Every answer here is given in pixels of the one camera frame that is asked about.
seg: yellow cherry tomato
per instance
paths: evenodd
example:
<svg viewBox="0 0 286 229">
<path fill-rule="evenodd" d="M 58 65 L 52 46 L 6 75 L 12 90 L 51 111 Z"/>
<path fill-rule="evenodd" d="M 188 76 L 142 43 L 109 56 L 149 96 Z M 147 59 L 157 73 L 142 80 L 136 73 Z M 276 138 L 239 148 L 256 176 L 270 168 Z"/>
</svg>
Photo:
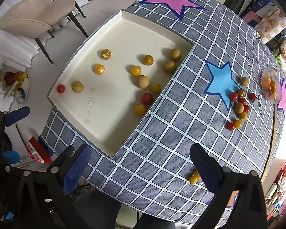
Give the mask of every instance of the yellow cherry tomato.
<svg viewBox="0 0 286 229">
<path fill-rule="evenodd" d="M 198 178 L 196 176 L 191 176 L 188 181 L 190 182 L 190 184 L 195 184 L 198 181 Z"/>
<path fill-rule="evenodd" d="M 245 111 L 243 111 L 242 113 L 239 114 L 239 119 L 241 121 L 246 121 L 247 120 L 247 113 Z"/>
<path fill-rule="evenodd" d="M 271 87 L 270 89 L 271 89 L 271 93 L 272 93 L 273 99 L 276 100 L 277 95 L 278 95 L 276 88 L 275 87 Z"/>
<path fill-rule="evenodd" d="M 246 95 L 246 91 L 244 89 L 239 89 L 237 93 L 239 97 L 244 97 Z"/>
<path fill-rule="evenodd" d="M 242 77 L 239 82 L 240 82 L 240 85 L 245 86 L 245 87 L 248 87 L 249 85 L 249 80 L 246 77 Z"/>
<path fill-rule="evenodd" d="M 101 75 L 105 71 L 105 67 L 102 64 L 98 64 L 97 66 L 94 67 L 94 72 L 95 74 Z"/>
<path fill-rule="evenodd" d="M 265 90 L 270 89 L 270 81 L 267 78 L 262 79 L 262 87 Z"/>
<path fill-rule="evenodd" d="M 141 67 L 140 66 L 134 66 L 134 67 L 132 67 L 131 68 L 131 74 L 133 74 L 134 76 L 140 76 L 141 75 L 141 72 L 142 72 L 142 70 L 141 70 Z"/>
<path fill-rule="evenodd" d="M 84 85 L 80 81 L 75 81 L 72 84 L 72 90 L 74 93 L 81 93 L 83 91 L 83 89 L 84 89 Z"/>
<path fill-rule="evenodd" d="M 179 59 L 181 59 L 181 52 L 177 49 L 172 49 L 170 51 L 170 58 L 173 61 L 178 61 Z"/>
<path fill-rule="evenodd" d="M 237 120 L 237 121 L 234 121 L 234 127 L 235 128 L 240 128 L 242 126 L 242 121 L 240 121 L 240 120 Z"/>
<path fill-rule="evenodd" d="M 154 58 L 151 55 L 146 55 L 144 57 L 144 64 L 145 65 L 152 65 L 154 63 Z"/>
<path fill-rule="evenodd" d="M 173 61 L 168 61 L 164 64 L 164 70 L 168 73 L 174 73 L 177 66 Z"/>
<path fill-rule="evenodd" d="M 102 51 L 102 59 L 110 59 L 111 57 L 111 51 L 108 49 L 105 49 Z"/>
<path fill-rule="evenodd" d="M 149 79 L 147 76 L 141 75 L 138 79 L 138 87 L 141 89 L 146 89 L 149 85 Z"/>
<path fill-rule="evenodd" d="M 195 175 L 198 179 L 201 179 L 201 176 L 199 175 L 198 171 L 195 171 L 194 175 Z"/>
<path fill-rule="evenodd" d="M 144 105 L 137 105 L 134 107 L 134 112 L 138 116 L 143 116 L 146 113 L 146 107 Z"/>
<path fill-rule="evenodd" d="M 150 87 L 150 91 L 152 93 L 155 93 L 155 94 L 160 94 L 161 92 L 161 85 L 160 84 L 153 84 L 151 87 Z"/>
<path fill-rule="evenodd" d="M 237 112 L 238 114 L 242 113 L 244 111 L 244 105 L 242 103 L 237 103 L 235 105 L 235 112 Z"/>
<path fill-rule="evenodd" d="M 270 82 L 270 88 L 276 88 L 276 83 L 275 81 Z"/>
<path fill-rule="evenodd" d="M 270 76 L 268 74 L 264 75 L 264 79 L 269 80 L 270 81 Z"/>
</svg>

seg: tray rim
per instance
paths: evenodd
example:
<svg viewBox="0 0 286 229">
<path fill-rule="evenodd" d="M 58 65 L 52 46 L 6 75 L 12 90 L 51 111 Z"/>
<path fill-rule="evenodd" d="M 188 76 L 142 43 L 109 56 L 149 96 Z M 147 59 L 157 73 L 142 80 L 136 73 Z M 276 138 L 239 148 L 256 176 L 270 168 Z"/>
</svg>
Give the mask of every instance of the tray rim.
<svg viewBox="0 0 286 229">
<path fill-rule="evenodd" d="M 98 148 L 97 146 L 95 146 L 90 140 L 88 140 L 60 111 L 59 109 L 55 106 L 55 104 L 52 102 L 52 100 L 50 99 L 49 95 L 52 91 L 52 89 L 55 87 L 58 79 L 60 78 L 60 76 L 62 75 L 62 73 L 64 72 L 64 70 L 66 69 L 66 67 L 69 65 L 69 63 L 71 62 L 71 60 L 74 58 L 74 56 L 79 52 L 79 50 L 87 43 L 87 41 L 96 34 L 96 32 L 101 29 L 108 21 L 110 21 L 112 18 L 114 18 L 115 16 L 117 16 L 119 13 L 129 13 L 138 17 L 141 17 L 142 19 L 146 19 L 150 22 L 153 22 L 161 27 L 164 27 L 165 29 L 171 31 L 172 33 L 176 34 L 177 36 L 179 36 L 180 38 L 182 38 L 183 40 L 185 40 L 186 42 L 188 42 L 189 44 L 192 45 L 190 51 L 188 52 L 188 54 L 186 55 L 186 57 L 184 58 L 184 60 L 180 63 L 180 66 L 177 68 L 177 70 L 175 71 L 174 75 L 172 75 L 171 79 L 167 82 L 166 86 L 163 88 L 162 92 L 158 95 L 158 97 L 156 98 L 156 100 L 154 101 L 154 103 L 158 100 L 158 99 L 162 99 L 163 97 L 161 96 L 161 94 L 163 93 L 163 91 L 166 89 L 166 87 L 170 84 L 171 80 L 176 76 L 176 74 L 179 72 L 181 66 L 183 65 L 184 62 L 186 62 L 188 60 L 188 56 L 190 55 L 191 51 L 193 50 L 193 48 L 196 46 L 196 43 L 191 41 L 190 39 L 186 38 L 184 35 L 180 34 L 179 32 L 173 30 L 172 28 L 161 24 L 157 21 L 153 21 L 149 18 L 145 18 L 142 16 L 139 16 L 133 12 L 128 12 L 125 9 L 121 9 L 119 12 L 116 12 L 115 14 L 113 14 L 112 16 L 110 16 L 106 21 L 104 21 L 91 35 L 89 35 L 89 37 L 80 45 L 80 47 L 73 53 L 73 55 L 71 56 L 71 58 L 68 60 L 68 62 L 65 64 L 64 68 L 62 69 L 62 71 L 60 72 L 60 74 L 58 75 L 58 77 L 55 79 L 55 81 L 53 82 L 51 88 L 49 89 L 48 93 L 47 93 L 47 99 L 50 102 L 50 104 L 53 106 L 53 108 L 57 111 L 57 113 L 59 113 L 59 116 L 68 123 L 68 125 L 70 127 L 72 127 L 72 129 L 74 131 L 76 131 L 86 142 L 88 142 L 91 146 L 93 146 L 93 148 L 100 152 L 102 155 L 106 156 L 109 159 L 114 158 L 117 153 L 121 150 L 121 148 L 123 148 L 123 145 L 127 142 L 127 140 L 131 137 L 131 135 L 135 132 L 135 130 L 138 128 L 138 126 L 141 124 L 141 122 L 145 119 L 145 117 L 148 115 L 149 110 L 152 108 L 152 106 L 149 107 L 149 109 L 146 111 L 145 115 L 141 118 L 141 120 L 138 122 L 138 124 L 134 127 L 134 129 L 131 131 L 131 133 L 129 134 L 129 136 L 124 140 L 124 142 L 121 144 L 120 148 L 116 151 L 116 153 L 114 153 L 114 155 L 112 157 L 108 156 L 106 153 L 104 153 L 100 148 Z"/>
</svg>

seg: pink star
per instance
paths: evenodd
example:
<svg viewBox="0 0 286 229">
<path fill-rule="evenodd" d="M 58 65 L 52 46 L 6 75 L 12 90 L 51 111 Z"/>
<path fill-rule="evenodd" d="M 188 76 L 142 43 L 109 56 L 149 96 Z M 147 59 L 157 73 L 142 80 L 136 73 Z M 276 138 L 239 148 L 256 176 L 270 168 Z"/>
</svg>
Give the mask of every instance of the pink star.
<svg viewBox="0 0 286 229">
<path fill-rule="evenodd" d="M 278 104 L 278 110 L 283 110 L 284 114 L 285 114 L 285 110 L 286 110 L 286 84 L 285 84 L 285 78 L 282 81 L 281 84 L 281 89 L 282 89 L 282 99 Z"/>
<path fill-rule="evenodd" d="M 140 3 L 156 3 L 164 4 L 180 19 L 182 20 L 185 7 L 193 7 L 197 9 L 205 9 L 204 7 L 190 1 L 190 0 L 143 0 Z"/>
</svg>

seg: blue star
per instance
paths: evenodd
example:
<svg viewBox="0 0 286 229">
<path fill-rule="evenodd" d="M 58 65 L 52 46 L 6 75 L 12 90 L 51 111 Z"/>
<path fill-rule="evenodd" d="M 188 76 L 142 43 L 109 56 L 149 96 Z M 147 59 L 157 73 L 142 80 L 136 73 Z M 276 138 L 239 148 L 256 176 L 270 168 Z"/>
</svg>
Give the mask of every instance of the blue star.
<svg viewBox="0 0 286 229">
<path fill-rule="evenodd" d="M 231 108 L 230 94 L 231 92 L 237 92 L 240 89 L 232 78 L 230 63 L 228 62 L 219 68 L 206 60 L 205 62 L 212 75 L 212 80 L 204 91 L 204 94 L 219 95 L 229 111 Z"/>
</svg>

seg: blue gripper pad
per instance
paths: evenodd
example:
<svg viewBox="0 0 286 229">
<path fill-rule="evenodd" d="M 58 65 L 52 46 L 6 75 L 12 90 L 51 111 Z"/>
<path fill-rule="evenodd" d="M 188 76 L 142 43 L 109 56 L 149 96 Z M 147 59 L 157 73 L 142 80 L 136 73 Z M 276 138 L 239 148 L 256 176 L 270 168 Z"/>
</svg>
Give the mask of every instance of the blue gripper pad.
<svg viewBox="0 0 286 229">
<path fill-rule="evenodd" d="M 65 195 L 74 190 L 90 158 L 91 158 L 91 147 L 89 145 L 86 145 L 86 147 L 80 153 L 75 162 L 71 165 L 68 172 L 63 178 L 62 190 Z"/>
</svg>

